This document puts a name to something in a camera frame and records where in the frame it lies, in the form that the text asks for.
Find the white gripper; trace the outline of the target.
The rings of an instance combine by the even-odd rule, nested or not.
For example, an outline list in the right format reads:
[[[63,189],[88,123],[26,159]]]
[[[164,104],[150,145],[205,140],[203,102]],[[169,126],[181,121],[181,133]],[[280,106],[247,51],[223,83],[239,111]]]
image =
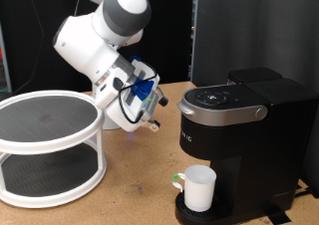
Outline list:
[[[107,106],[106,114],[126,131],[134,131],[140,126],[158,131],[160,123],[152,120],[152,115],[158,102],[162,107],[168,104],[168,98],[158,88],[160,76],[143,62],[132,60],[132,64],[135,67],[133,75]]]

